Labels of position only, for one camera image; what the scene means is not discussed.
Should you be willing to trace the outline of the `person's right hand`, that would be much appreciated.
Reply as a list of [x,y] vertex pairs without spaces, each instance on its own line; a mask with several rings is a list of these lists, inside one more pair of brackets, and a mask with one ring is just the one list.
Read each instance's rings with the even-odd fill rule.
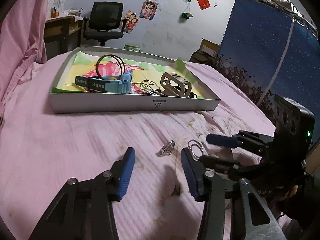
[[285,195],[275,197],[269,205],[270,210],[272,211],[276,220],[279,220],[281,217],[285,215],[283,211],[283,206],[287,202],[287,200],[293,197],[298,191],[298,185],[295,185],[289,190]]

